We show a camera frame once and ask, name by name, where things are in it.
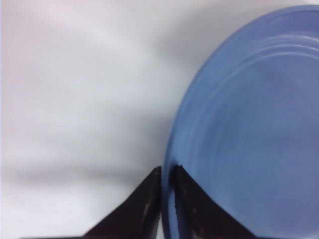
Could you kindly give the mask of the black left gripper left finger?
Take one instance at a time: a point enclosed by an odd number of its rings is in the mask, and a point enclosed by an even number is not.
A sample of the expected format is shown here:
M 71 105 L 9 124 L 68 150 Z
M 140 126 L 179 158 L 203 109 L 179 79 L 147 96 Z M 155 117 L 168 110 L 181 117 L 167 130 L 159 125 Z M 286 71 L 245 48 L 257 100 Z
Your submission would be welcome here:
M 156 236 L 160 219 L 161 167 L 85 236 Z

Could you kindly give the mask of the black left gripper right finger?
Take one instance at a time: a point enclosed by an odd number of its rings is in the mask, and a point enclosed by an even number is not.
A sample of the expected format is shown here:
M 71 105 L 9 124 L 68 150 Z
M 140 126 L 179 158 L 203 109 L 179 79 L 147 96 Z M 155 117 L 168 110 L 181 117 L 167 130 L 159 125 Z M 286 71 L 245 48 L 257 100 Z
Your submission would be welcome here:
M 182 166 L 173 170 L 177 228 L 180 236 L 253 236 L 216 204 Z

